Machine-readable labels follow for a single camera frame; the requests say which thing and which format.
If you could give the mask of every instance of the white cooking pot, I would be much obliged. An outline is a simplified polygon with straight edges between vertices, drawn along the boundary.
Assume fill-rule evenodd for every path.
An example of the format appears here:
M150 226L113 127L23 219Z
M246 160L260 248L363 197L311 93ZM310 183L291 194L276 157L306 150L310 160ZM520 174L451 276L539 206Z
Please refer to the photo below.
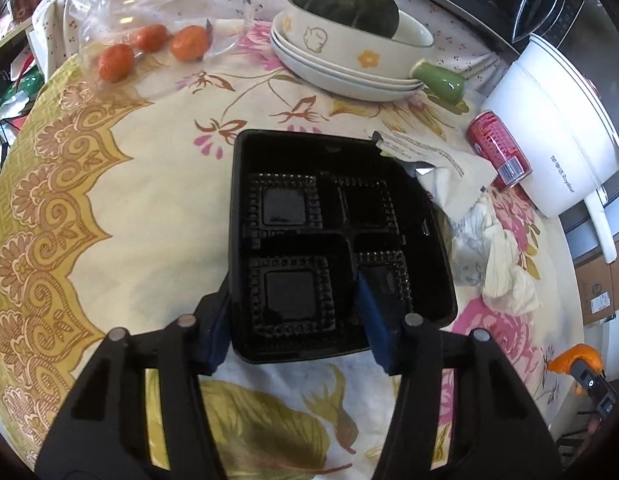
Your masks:
M585 201L605 261L616 247L597 192L619 170L619 136L592 85L551 44L532 34L483 103L505 123L533 170L521 181L548 217Z

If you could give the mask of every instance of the stacked plates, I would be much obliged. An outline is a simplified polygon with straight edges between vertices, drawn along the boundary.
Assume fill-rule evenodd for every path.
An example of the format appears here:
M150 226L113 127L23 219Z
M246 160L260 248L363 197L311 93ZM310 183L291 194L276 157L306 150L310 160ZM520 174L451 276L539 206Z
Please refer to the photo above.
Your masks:
M270 33L274 53L299 77L323 90L361 101L398 101L416 93L418 79L392 79L358 72L330 63L291 44L283 32L283 13L277 15Z

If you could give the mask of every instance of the red soda can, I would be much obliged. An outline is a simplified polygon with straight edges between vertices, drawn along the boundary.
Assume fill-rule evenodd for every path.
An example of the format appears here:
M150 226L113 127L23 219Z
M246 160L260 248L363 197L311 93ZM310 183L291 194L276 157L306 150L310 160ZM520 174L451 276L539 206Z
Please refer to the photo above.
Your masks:
M529 161L494 112L488 110L476 117L467 128L467 138L474 151L496 168L496 189L503 191L515 186L531 173Z

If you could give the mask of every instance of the kabocha squash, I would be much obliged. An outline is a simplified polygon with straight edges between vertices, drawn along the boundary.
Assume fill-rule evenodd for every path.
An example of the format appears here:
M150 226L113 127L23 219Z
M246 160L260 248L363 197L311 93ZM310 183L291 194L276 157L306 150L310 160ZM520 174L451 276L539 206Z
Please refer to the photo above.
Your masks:
M292 0L301 9L347 27L392 38L398 28L394 0Z

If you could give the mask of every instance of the white label on box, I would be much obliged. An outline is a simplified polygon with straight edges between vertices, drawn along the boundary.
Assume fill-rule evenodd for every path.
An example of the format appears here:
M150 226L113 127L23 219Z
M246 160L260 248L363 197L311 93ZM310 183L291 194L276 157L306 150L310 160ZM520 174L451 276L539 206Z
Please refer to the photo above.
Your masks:
M603 292L600 296L597 296L592 301L590 301L590 306L592 307L592 314L596 314L597 312L602 311L610 305L611 301L609 301L609 292Z

